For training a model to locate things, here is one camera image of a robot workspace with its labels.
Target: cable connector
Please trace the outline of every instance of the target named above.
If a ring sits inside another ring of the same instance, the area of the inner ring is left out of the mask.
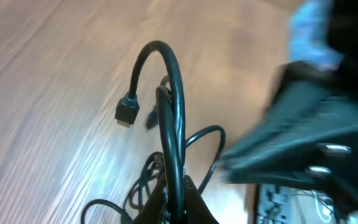
[[[146,120],[146,129],[147,130],[151,130],[154,127],[156,127],[156,125],[158,125],[158,117],[157,117],[157,106],[154,106],[153,110],[149,113],[149,116],[147,117]]]
[[[126,93],[117,104],[116,115],[114,118],[129,125],[134,124],[139,108],[137,96],[135,96],[134,99],[131,99],[128,93]]]

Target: wood grain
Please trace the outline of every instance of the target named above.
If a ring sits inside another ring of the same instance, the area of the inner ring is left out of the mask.
[[[177,55],[186,135],[211,124],[226,129],[228,142],[244,134],[286,61],[287,17],[258,0],[0,0],[0,223],[78,223],[89,200],[122,204],[146,157],[161,150],[158,129],[143,125],[166,73],[158,54],[140,76],[135,125],[114,120],[151,40]],[[218,141],[211,134],[188,149],[196,185]],[[247,221],[245,196],[245,186],[221,185],[218,174],[203,195],[220,223]],[[102,207],[87,216],[118,218]]]

